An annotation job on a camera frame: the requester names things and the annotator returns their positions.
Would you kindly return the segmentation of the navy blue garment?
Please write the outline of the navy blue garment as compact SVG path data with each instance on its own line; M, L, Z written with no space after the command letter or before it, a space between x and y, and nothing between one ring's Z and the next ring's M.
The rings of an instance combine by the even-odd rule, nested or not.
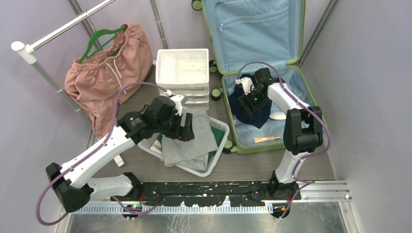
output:
M258 82L252 74L242 74L235 80L234 90L228 100L237 120L259 129L268 121L272 111L272 101L267 97L267 85Z

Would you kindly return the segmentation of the grey garment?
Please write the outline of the grey garment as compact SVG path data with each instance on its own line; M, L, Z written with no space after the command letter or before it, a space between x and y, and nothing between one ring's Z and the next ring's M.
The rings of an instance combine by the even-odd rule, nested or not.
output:
M162 155L165 166L182 165L197 171L207 168L208 153L218 145L211 130L210 118L204 109L184 108L183 114L192 114L194 139L183 142L163 136Z

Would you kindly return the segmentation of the dark green garment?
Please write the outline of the dark green garment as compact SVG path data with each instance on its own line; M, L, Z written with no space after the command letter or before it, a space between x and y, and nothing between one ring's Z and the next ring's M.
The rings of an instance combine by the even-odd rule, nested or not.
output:
M215 137L215 141L217 143L217 146L219 146L221 141L223 140L224 131L222 131L220 129L217 129L217 128L214 128L214 127L211 127L211 130L212 130L213 135ZM160 135L158 135L158 137L156 139L161 142L162 137L163 137L163 135L160 134ZM208 153L208 161L207 161L208 163L215 156L215 154L216 154L216 151L211 151L211 152Z

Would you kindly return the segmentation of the green hard-shell suitcase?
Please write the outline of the green hard-shell suitcase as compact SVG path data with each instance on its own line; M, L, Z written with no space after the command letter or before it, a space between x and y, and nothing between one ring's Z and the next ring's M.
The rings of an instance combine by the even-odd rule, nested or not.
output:
M302 69L295 65L302 55L305 2L303 0L204 0L202 11L215 54L210 61L222 74L225 103L234 149L240 154L284 148L282 139L255 143L254 138L282 137L285 122L269 119L257 128L240 122L232 113L229 97L235 80L269 68L305 103L317 100Z

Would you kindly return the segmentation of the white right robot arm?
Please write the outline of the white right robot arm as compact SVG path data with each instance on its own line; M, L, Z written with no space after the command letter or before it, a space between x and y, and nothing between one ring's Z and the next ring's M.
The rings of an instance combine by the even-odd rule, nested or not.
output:
M295 177L306 156L323 143L322 111L318 106L309 106L287 87L280 77L273 77L268 68L255 72L255 81L237 78L236 85L242 87L239 101L246 116L260 110L269 100L275 102L286 116L283 142L285 153L279 167L269 182L269 192L275 199L284 198L299 186Z

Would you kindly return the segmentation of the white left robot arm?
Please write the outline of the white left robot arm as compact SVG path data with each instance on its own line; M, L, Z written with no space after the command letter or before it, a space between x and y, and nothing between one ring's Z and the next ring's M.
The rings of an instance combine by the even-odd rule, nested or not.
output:
M156 97L141 111L126 113L111 133L82 154L62 165L48 165L46 173L65 211L75 212L91 200L137 200L142 193L142 183L132 172L96 179L93 175L117 155L154 134L183 142L193 140L192 114L182 112L185 102L186 96L180 94Z

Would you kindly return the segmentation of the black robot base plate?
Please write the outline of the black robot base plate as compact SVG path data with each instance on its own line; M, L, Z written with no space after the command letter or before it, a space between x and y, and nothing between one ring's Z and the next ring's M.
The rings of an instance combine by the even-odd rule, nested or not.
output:
M177 207L222 206L225 200L231 207L264 206L267 200L288 203L292 197L297 200L299 185L267 181L226 182L145 182L133 189L131 194L118 196L120 201L142 201L149 206L161 204Z

